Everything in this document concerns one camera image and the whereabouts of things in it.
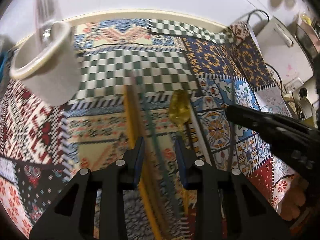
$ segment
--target patterned tablecloth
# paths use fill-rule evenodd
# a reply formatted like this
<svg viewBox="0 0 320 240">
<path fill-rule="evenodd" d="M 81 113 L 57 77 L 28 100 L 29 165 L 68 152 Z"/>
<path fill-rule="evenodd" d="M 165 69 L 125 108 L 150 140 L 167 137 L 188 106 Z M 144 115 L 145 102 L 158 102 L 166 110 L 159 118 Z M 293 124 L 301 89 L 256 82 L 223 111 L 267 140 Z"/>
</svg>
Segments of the patterned tablecloth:
<svg viewBox="0 0 320 240">
<path fill-rule="evenodd" d="M 182 218 L 176 219 L 166 205 L 172 236 L 193 238 L 196 213 L 195 191 L 189 192 L 189 215 L 183 213 L 173 150 L 178 128 L 168 118 L 176 89 L 185 89 L 191 96 L 196 123 L 186 124 L 185 134 L 197 157 L 226 170 L 232 152 L 232 166 L 239 168 L 270 204 L 275 206 L 283 198 L 294 171 L 271 155 L 270 146 L 258 133 L 236 126 L 236 144 L 230 151 L 225 108 L 232 104 L 231 71 L 237 104 L 290 116 L 245 23 L 210 33 L 174 21 L 107 20 L 76 26 L 74 48 L 82 81 L 68 103 L 51 107 L 19 81 L 10 80 L 0 104 L 0 201 L 26 237 L 80 168 L 99 170 L 122 157 L 128 147 L 122 93 L 123 85 L 130 83 L 131 71 L 146 86 L 156 137 L 175 185 Z M 147 121 L 145 126 L 151 136 Z M 202 134 L 196 133 L 196 126 Z M 199 137 L 205 142 L 206 156 L 200 151 Z M 161 176 L 157 180 L 163 183 Z M 97 238 L 100 194 L 94 230 Z M 128 238 L 153 239 L 138 190 L 124 192 L 124 206 Z"/>
</svg>

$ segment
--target green checkered fabric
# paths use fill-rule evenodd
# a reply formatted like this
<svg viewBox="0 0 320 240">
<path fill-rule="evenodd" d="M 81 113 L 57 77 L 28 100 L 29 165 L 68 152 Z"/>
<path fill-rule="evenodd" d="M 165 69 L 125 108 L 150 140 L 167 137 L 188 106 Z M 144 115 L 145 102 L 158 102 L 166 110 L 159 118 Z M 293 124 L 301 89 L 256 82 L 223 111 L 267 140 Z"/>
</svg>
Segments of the green checkered fabric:
<svg viewBox="0 0 320 240">
<path fill-rule="evenodd" d="M 205 28 L 186 24 L 177 21 L 149 19 L 150 31 L 153 33 L 170 34 L 170 35 L 188 35 L 217 44 L 233 42 L 233 33 L 225 29 L 220 33 L 211 33 Z"/>
<path fill-rule="evenodd" d="M 84 98 L 108 99 L 123 94 L 123 85 L 131 84 L 132 71 L 137 83 L 145 85 L 146 96 L 159 92 L 170 95 L 177 89 L 189 93 L 197 90 L 196 78 L 181 52 L 114 50 L 79 57 L 78 61 L 82 65 L 81 84 L 69 104 Z"/>
</svg>

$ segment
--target power cord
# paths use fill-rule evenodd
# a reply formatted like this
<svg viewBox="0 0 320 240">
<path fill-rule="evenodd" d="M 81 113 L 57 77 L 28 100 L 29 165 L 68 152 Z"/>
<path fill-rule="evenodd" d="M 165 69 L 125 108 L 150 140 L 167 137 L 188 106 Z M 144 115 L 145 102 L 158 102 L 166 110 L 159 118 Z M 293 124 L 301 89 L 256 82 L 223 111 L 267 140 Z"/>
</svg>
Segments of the power cord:
<svg viewBox="0 0 320 240">
<path fill-rule="evenodd" d="M 276 71 L 276 69 L 273 66 L 271 66 L 270 64 L 266 63 L 266 65 L 268 67 L 271 67 L 276 72 L 276 74 L 278 75 L 278 78 L 280 80 L 281 97 L 283 98 L 283 95 L 282 95 L 283 94 L 283 92 L 282 92 L 282 80 L 281 80 L 281 77 L 280 77 L 278 71 Z"/>
<path fill-rule="evenodd" d="M 267 18 L 268 18 L 268 22 L 270 22 L 269 15 L 268 15 L 265 11 L 256 9 L 256 10 L 253 10 L 251 13 L 249 13 L 248 19 L 247 19 L 247 23 L 249 22 L 251 15 L 252 15 L 253 13 L 255 13 L 255 12 L 262 12 L 262 13 L 264 13 L 264 14 L 267 16 Z"/>
</svg>

